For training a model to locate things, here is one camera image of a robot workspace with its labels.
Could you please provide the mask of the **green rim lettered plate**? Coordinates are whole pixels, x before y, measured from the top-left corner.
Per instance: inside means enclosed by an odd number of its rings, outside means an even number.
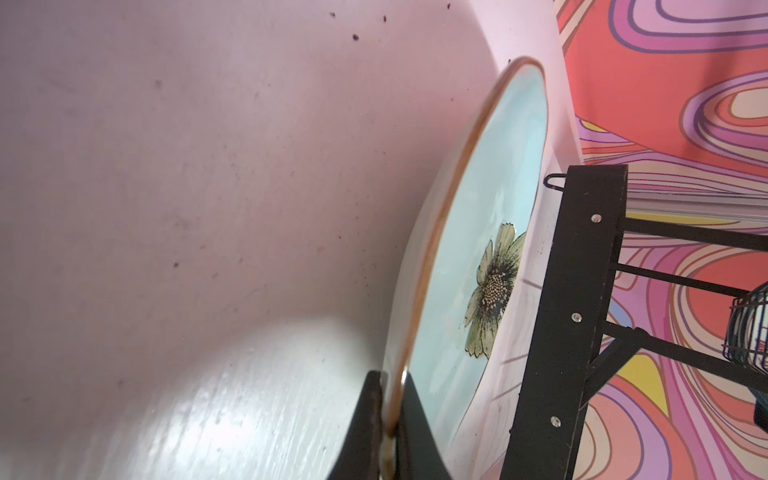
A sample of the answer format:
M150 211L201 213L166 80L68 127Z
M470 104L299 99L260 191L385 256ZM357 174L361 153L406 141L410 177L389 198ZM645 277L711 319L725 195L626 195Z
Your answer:
M732 302L723 355L732 363L767 374L766 283Z

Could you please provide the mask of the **light blue flower plate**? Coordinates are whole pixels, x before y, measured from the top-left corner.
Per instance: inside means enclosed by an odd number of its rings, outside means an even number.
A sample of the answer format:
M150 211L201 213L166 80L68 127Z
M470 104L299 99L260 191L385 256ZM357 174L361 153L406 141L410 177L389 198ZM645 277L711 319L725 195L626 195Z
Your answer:
M439 451L476 394L522 262L548 127L543 66L513 60L443 160L411 231L383 372L383 479L397 477L405 392Z

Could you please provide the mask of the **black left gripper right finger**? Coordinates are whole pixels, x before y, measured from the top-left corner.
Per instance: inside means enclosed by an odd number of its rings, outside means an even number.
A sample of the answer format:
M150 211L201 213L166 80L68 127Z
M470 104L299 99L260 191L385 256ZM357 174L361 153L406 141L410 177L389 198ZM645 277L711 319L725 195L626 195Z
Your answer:
M396 470L399 480L451 480L410 374L407 374L396 428Z

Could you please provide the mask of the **black two-tier dish rack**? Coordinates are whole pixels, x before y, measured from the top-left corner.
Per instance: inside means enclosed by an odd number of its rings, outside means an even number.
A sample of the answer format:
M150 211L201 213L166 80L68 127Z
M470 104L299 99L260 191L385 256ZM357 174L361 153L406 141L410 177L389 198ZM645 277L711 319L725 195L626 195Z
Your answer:
M640 350L764 392L767 371L729 334L723 360L608 321L616 273L734 298L735 314L756 305L755 291L622 264L627 232L764 252L765 236L629 218L625 165L572 166L563 186L553 244L527 357L503 479L570 479L590 400Z

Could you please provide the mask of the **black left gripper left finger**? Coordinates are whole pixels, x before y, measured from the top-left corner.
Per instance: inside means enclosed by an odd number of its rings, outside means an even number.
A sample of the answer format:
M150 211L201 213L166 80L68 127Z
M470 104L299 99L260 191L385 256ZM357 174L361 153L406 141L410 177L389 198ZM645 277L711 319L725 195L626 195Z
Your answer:
M377 480L382 441L381 372L369 371L363 382L340 453L328 480Z

